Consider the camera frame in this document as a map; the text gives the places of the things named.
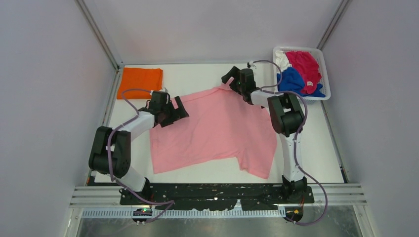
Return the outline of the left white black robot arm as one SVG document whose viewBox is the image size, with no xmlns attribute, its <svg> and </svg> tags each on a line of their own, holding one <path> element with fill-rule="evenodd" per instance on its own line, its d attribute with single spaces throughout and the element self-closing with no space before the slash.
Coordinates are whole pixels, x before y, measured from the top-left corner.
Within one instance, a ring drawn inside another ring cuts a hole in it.
<svg viewBox="0 0 419 237">
<path fill-rule="evenodd" d="M 165 91 L 149 91 L 151 99 L 145 107 L 129 105 L 135 114 L 115 128 L 97 128 L 88 166 L 91 170 L 109 175 L 112 181 L 133 191 L 132 197 L 139 204 L 147 204 L 152 192 L 146 186 L 149 180 L 131 166 L 131 143 L 144 132 L 160 125 L 165 127 L 189 117 L 179 96 L 171 99 Z"/>
</svg>

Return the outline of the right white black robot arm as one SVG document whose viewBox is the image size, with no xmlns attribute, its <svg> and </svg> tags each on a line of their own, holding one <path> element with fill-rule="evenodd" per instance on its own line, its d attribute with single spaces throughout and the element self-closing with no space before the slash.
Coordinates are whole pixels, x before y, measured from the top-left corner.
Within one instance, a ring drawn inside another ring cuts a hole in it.
<svg viewBox="0 0 419 237">
<path fill-rule="evenodd" d="M 232 67 L 221 77 L 223 84 L 239 94 L 250 105 L 268 108 L 271 124 L 279 134 L 282 144 L 284 171 L 282 175 L 281 199 L 296 202 L 308 190 L 307 178 L 301 171 L 300 134 L 306 116 L 292 91 L 274 92 L 256 86 L 250 68 Z"/>
</svg>

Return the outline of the pink t shirt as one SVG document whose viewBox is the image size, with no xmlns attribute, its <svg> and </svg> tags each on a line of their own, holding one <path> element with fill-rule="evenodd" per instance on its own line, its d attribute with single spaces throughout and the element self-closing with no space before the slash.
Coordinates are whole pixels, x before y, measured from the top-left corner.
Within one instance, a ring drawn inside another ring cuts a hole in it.
<svg viewBox="0 0 419 237">
<path fill-rule="evenodd" d="M 269 177 L 277 135 L 266 109 L 246 103 L 225 85 L 184 95 L 181 102 L 188 117 L 150 130 L 155 173 L 236 158 L 241 170 Z"/>
</svg>

